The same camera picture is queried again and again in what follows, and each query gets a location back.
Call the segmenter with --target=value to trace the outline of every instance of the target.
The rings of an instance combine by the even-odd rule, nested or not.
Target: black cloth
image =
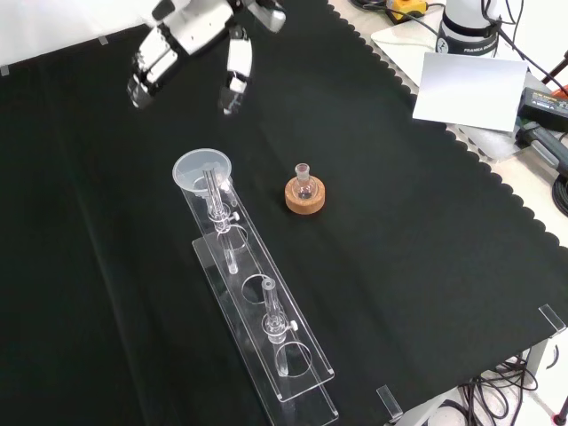
[[[88,424],[80,419],[95,400],[101,419],[122,425],[264,422],[171,178],[176,159],[199,147],[232,160],[235,188],[335,370],[327,388],[341,424],[388,420],[375,392],[384,384],[408,410],[552,335],[544,304],[568,318],[566,250],[533,213],[442,124],[413,121],[413,96],[323,0],[286,7],[278,35],[241,18],[254,78],[229,120],[216,105],[226,43],[147,110],[130,105],[143,28],[31,59],[0,80],[2,282],[13,292],[3,303],[16,324],[12,380],[0,384],[7,424],[39,413]],[[327,186],[312,217],[284,205],[298,162]],[[76,370],[53,370],[57,381],[37,389],[21,373],[34,351],[43,371]],[[50,412],[59,390],[63,408]],[[128,415],[109,402],[116,392]]]

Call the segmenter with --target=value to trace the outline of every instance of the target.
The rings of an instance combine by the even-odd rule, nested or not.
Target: yellow device
[[[401,11],[408,13],[415,18],[420,18],[426,13],[428,9],[428,4],[425,0],[388,0],[387,7],[393,11]],[[401,22],[406,22],[410,20],[408,17],[401,15],[400,13],[386,11],[390,20],[395,24],[400,24]]]

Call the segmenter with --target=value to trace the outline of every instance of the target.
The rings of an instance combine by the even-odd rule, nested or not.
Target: clear acrylic stand
[[[389,387],[385,384],[384,386],[381,386],[379,389],[377,389],[376,393],[379,394],[379,397],[381,397],[381,401],[389,411],[390,422],[394,424],[398,420],[400,420],[400,418],[404,413],[402,411],[402,408],[400,408],[400,405],[398,404],[397,400],[392,396]]]
[[[229,159],[192,151],[173,176],[203,234],[193,247],[272,424],[333,422],[323,383],[334,370],[233,189]]]
[[[544,318],[548,320],[550,325],[555,328],[556,332],[552,337],[555,337],[556,335],[559,335],[566,330],[566,325],[564,324],[564,322],[558,315],[556,315],[556,312],[554,312],[554,310],[548,304],[541,306],[539,308],[539,311],[540,313],[542,313],[542,315],[544,315]]]

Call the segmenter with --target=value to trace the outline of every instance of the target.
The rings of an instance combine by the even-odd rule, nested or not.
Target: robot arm
[[[492,56],[497,49],[501,0],[447,0],[436,51]]]
[[[150,104],[185,60],[204,53],[230,37],[227,78],[220,105],[225,114],[237,112],[249,82],[252,44],[233,15],[246,6],[272,32],[286,15],[273,0],[161,0],[152,11],[155,27],[133,59],[128,93],[138,108]]]

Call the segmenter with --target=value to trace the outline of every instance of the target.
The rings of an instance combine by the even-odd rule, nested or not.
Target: white paper
[[[413,118],[513,131],[526,69],[522,60],[427,52]]]

